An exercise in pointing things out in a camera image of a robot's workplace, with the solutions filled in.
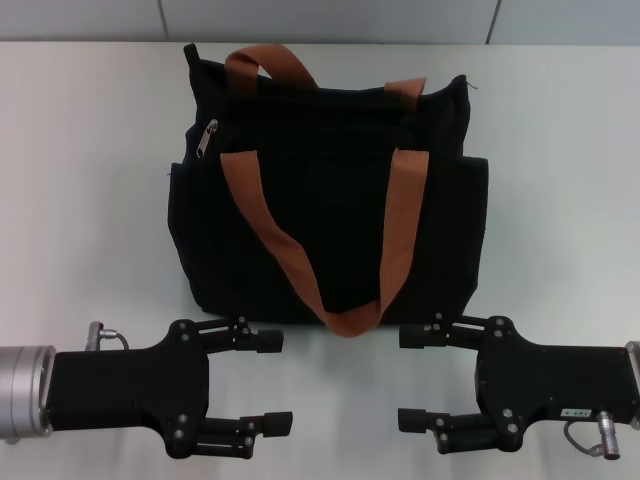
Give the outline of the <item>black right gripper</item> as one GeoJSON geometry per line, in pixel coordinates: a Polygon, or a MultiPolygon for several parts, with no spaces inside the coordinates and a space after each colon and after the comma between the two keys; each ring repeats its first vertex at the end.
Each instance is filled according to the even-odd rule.
{"type": "Polygon", "coordinates": [[[486,449],[515,452],[529,426],[597,420],[605,412],[630,424],[639,410],[639,387],[623,347],[558,346],[523,338],[505,317],[437,312],[424,325],[403,325],[405,349],[456,347],[478,351],[476,397],[482,414],[450,415],[399,409],[401,432],[434,434],[440,454],[486,449]]]}

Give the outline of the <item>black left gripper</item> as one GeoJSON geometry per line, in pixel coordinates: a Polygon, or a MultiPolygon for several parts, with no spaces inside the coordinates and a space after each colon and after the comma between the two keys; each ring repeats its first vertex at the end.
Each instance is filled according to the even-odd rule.
{"type": "Polygon", "coordinates": [[[204,419],[207,355],[281,353],[283,344],[282,331],[253,330],[245,317],[237,317],[177,320],[158,344],[144,349],[60,352],[46,401],[48,418],[55,431],[146,427],[161,436],[174,459],[251,459],[257,436],[290,434],[293,413],[204,419]]]}

